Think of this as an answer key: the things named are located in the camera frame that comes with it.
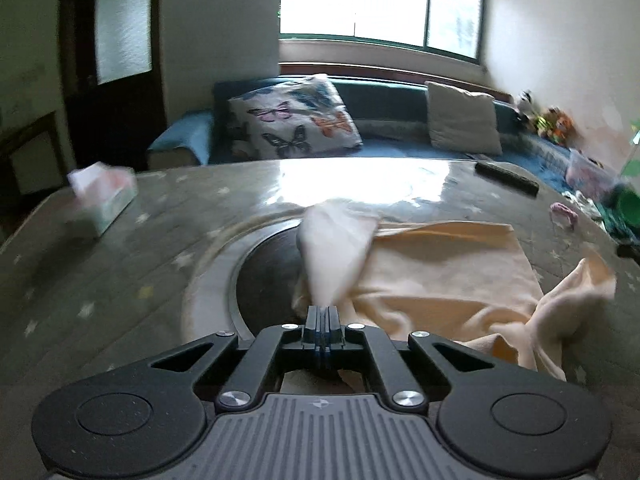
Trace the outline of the window with green frame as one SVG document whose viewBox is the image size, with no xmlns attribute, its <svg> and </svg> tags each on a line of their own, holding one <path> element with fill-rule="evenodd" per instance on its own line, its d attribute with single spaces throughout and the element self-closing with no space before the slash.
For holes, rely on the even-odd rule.
<svg viewBox="0 0 640 480">
<path fill-rule="evenodd" d="M 280 0 L 280 35 L 387 44 L 477 61 L 484 0 Z"/>
</svg>

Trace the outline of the blue corner sofa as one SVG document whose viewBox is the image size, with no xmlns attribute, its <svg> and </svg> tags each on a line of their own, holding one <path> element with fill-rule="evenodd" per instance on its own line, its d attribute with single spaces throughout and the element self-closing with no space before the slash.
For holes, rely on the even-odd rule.
<svg viewBox="0 0 640 480">
<path fill-rule="evenodd" d="M 245 162 L 253 156 L 240 141 L 248 139 L 244 127 L 235 125 L 229 100 L 246 92 L 264 94 L 276 84 L 302 81 L 301 76 L 217 82 L 214 104 L 192 110 L 169 126 L 148 148 L 149 170 Z M 469 156 L 434 148 L 427 133 L 427 96 L 424 84 L 404 84 L 354 77 L 333 77 L 346 110 L 358 128 L 364 157 L 467 159 Z M 502 153 L 498 162 L 518 165 L 560 193 L 570 152 L 528 133 L 516 109 L 494 103 Z"/>
</svg>

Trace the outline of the black remote control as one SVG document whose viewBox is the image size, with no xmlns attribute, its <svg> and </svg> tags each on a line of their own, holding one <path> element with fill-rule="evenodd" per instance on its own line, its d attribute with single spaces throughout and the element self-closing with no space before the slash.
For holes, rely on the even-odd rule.
<svg viewBox="0 0 640 480">
<path fill-rule="evenodd" d="M 514 188 L 528 196 L 536 197 L 539 192 L 539 184 L 529 178 L 521 176 L 514 171 L 502 168 L 491 162 L 476 162 L 475 172 L 480 176 L 500 182 L 509 188 Z"/>
</svg>

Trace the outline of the tissue box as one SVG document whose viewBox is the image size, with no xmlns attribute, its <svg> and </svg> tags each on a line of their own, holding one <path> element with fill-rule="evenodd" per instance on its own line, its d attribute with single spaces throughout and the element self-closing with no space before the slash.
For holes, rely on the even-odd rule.
<svg viewBox="0 0 640 480">
<path fill-rule="evenodd" d="M 74 198 L 65 227 L 73 238 L 101 237 L 138 195 L 134 170 L 95 162 L 67 175 Z"/>
</svg>

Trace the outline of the clear plastic storage box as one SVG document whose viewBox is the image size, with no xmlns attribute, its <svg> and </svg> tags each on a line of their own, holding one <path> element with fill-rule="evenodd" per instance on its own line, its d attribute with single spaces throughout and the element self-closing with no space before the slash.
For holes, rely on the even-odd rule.
<svg viewBox="0 0 640 480">
<path fill-rule="evenodd" d="M 581 192 L 595 202 L 600 202 L 616 185 L 617 176 L 593 162 L 582 152 L 571 148 L 565 181 L 573 190 Z"/>
</svg>

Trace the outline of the round black table inset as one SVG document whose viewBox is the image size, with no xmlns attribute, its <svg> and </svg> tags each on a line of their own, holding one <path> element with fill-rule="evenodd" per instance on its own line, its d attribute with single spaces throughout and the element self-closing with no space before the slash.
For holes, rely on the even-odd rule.
<svg viewBox="0 0 640 480">
<path fill-rule="evenodd" d="M 231 244 L 235 264 L 227 302 L 243 340 L 266 327 L 298 323 L 293 300 L 303 263 L 297 248 L 298 219 L 279 221 L 242 235 Z"/>
</svg>

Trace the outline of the clothes pile on sofa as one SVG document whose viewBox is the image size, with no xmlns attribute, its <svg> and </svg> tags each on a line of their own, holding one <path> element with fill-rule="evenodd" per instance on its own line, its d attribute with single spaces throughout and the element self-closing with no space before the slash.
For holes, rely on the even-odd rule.
<svg viewBox="0 0 640 480">
<path fill-rule="evenodd" d="M 582 194 L 580 191 L 565 191 L 562 196 L 573 206 L 577 207 L 583 214 L 589 217 L 593 221 L 601 221 L 602 214 L 600 213 L 597 204 L 589 197 Z"/>
</svg>

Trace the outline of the quilted star tablecloth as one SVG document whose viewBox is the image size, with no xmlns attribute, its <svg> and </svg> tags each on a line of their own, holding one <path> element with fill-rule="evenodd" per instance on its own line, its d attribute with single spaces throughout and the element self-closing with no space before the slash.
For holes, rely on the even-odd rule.
<svg viewBox="0 0 640 480">
<path fill-rule="evenodd" d="M 639 474 L 639 268 L 617 257 L 587 218 L 555 226 L 552 188 L 529 198 L 479 177 L 472 162 L 329 158 L 178 168 L 138 177 L 139 193 L 99 240 L 71 240 L 72 196 L 48 197 L 1 249 L 1 474 L 38 479 L 30 419 L 49 392 L 154 356 L 227 326 L 187 323 L 183 299 L 221 230 L 255 214 L 350 200 L 401 222 L 473 220 L 514 227 L 536 277 L 550 289 L 593 244 L 614 270 L 616 296 L 586 336 L 569 344 L 572 382 L 597 393 L 613 419 L 600 463 L 607 479 Z"/>
</svg>

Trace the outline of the butterfly print pillow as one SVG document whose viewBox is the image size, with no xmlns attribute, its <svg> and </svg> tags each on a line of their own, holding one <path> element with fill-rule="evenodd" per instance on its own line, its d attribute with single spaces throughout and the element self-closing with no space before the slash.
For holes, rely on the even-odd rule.
<svg viewBox="0 0 640 480">
<path fill-rule="evenodd" d="M 357 126 L 325 74 L 229 100 L 232 153 L 250 159 L 337 156 L 362 148 Z"/>
</svg>

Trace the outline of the cow plush toy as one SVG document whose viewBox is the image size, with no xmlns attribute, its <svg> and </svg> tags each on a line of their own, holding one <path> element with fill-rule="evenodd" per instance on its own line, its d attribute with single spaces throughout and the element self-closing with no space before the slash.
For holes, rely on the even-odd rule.
<svg viewBox="0 0 640 480">
<path fill-rule="evenodd" d="M 522 91 L 515 101 L 515 107 L 518 111 L 518 118 L 524 124 L 529 124 L 536 117 L 533 107 L 532 94 L 529 91 Z"/>
</svg>

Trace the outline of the dark wooden door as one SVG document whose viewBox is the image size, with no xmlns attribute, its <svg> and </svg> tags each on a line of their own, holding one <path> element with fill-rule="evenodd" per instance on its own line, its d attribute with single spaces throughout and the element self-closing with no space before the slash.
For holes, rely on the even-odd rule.
<svg viewBox="0 0 640 480">
<path fill-rule="evenodd" d="M 160 0 L 60 0 L 58 52 L 75 164 L 147 170 L 167 126 Z"/>
</svg>

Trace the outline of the grey square pillow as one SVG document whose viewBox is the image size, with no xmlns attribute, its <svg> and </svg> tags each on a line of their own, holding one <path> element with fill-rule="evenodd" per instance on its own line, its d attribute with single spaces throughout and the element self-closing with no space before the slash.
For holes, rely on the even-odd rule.
<svg viewBox="0 0 640 480">
<path fill-rule="evenodd" d="M 501 155 L 494 98 L 446 84 L 426 85 L 427 129 L 434 148 Z"/>
</svg>

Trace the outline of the yellow green plush toy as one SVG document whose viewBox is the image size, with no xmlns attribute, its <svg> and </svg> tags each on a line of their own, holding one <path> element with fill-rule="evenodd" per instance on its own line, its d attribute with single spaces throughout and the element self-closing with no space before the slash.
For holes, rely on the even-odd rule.
<svg viewBox="0 0 640 480">
<path fill-rule="evenodd" d="M 535 131 L 541 138 L 548 138 L 552 135 L 556 118 L 558 114 L 556 114 L 555 108 L 547 108 L 541 114 L 537 115 L 534 121 Z"/>
</svg>

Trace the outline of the cream beige shirt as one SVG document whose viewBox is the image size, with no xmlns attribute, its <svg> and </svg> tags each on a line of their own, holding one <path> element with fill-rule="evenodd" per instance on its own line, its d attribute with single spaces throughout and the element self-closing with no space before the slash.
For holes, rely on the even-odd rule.
<svg viewBox="0 0 640 480">
<path fill-rule="evenodd" d="M 334 307 L 401 340 L 417 330 L 558 379 L 564 341 L 615 296 L 590 250 L 543 292 L 508 224 L 384 222 L 345 204 L 308 208 L 297 231 L 304 276 L 293 309 Z"/>
</svg>

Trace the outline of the green plastic basin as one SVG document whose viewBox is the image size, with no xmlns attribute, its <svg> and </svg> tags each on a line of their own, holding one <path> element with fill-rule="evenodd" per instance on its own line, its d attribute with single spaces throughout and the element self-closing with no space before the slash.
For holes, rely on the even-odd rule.
<svg viewBox="0 0 640 480">
<path fill-rule="evenodd" d="M 631 229 L 640 228 L 640 196 L 629 186 L 616 190 L 615 210 Z"/>
</svg>

